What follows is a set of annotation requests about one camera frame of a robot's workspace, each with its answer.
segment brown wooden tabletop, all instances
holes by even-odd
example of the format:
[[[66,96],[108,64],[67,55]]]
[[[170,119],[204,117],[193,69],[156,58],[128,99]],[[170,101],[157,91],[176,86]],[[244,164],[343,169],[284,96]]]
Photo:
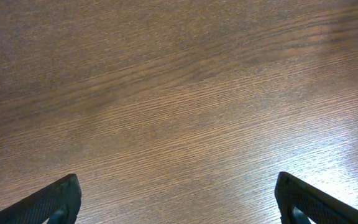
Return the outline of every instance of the brown wooden tabletop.
[[[0,210],[280,223],[279,171],[358,209],[358,1],[0,1]]]

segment wooden surface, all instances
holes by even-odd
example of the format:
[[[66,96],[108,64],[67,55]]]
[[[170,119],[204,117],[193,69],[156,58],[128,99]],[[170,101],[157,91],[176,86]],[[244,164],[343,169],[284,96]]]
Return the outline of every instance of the wooden surface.
[[[0,1],[0,210],[280,223],[281,170],[358,208],[357,1]]]

